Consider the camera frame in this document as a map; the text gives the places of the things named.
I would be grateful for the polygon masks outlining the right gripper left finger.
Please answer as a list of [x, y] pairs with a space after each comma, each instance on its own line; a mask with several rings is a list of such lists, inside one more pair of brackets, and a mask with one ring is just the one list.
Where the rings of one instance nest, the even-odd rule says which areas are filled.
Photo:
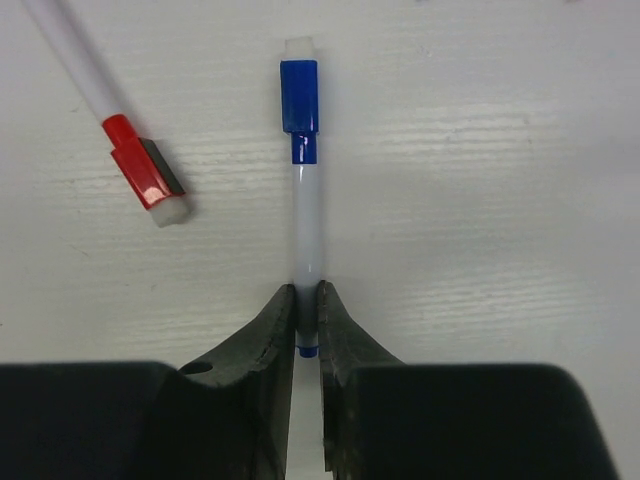
[[157, 361], [1, 368], [5, 479], [281, 479], [295, 295], [280, 287], [227, 340]]

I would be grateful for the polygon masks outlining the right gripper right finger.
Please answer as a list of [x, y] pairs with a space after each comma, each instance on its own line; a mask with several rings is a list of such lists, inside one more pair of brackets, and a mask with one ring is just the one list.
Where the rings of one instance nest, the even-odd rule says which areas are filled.
[[326, 469], [337, 479], [615, 479], [591, 405], [537, 363], [407, 364], [317, 293]]

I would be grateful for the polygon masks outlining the blue cap marker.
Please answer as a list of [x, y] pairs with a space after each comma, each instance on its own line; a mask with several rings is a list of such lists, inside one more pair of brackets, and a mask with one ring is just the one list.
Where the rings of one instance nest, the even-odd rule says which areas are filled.
[[301, 357], [310, 359], [319, 350], [316, 291], [323, 270], [318, 60], [311, 38], [285, 42], [280, 93], [282, 129], [291, 146], [296, 346]]

